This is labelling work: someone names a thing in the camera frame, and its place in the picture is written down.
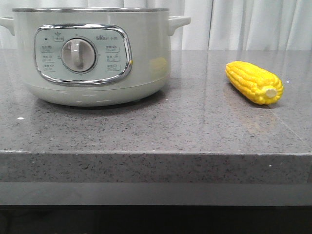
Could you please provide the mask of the pale green electric cooking pot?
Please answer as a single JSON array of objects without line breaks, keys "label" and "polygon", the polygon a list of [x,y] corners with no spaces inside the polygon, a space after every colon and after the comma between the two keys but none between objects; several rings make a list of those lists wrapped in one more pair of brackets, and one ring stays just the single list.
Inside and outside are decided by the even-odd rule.
[{"label": "pale green electric cooking pot", "polygon": [[[16,37],[23,83],[50,103],[95,107],[136,101],[159,91],[171,72],[170,37],[190,17],[167,8],[13,8],[1,26]],[[84,39],[93,67],[69,70],[61,50]]]}]

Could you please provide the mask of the white pleated curtain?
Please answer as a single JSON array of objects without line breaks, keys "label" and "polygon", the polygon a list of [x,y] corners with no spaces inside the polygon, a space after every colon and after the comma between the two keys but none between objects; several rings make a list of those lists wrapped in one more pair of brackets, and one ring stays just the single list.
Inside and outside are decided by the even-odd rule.
[{"label": "white pleated curtain", "polygon": [[176,30],[173,50],[310,50],[309,0],[3,0],[0,14],[15,7],[169,8],[191,17]]}]

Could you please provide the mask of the yellow plastic corn cob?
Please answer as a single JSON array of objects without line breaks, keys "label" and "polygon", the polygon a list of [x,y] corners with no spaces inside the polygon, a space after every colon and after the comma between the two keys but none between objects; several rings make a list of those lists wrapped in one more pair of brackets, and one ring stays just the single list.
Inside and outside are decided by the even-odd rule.
[{"label": "yellow plastic corn cob", "polygon": [[272,72],[244,61],[226,64],[230,83],[247,99],[259,105],[278,102],[284,92],[281,79]]}]

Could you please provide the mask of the beige pot control knob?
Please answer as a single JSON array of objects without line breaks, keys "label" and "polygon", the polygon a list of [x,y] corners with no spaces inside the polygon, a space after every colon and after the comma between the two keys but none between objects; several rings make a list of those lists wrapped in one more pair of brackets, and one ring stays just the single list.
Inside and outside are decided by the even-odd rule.
[{"label": "beige pot control knob", "polygon": [[61,50],[61,59],[69,70],[83,73],[93,67],[96,62],[96,52],[91,43],[75,38],[64,44]]}]

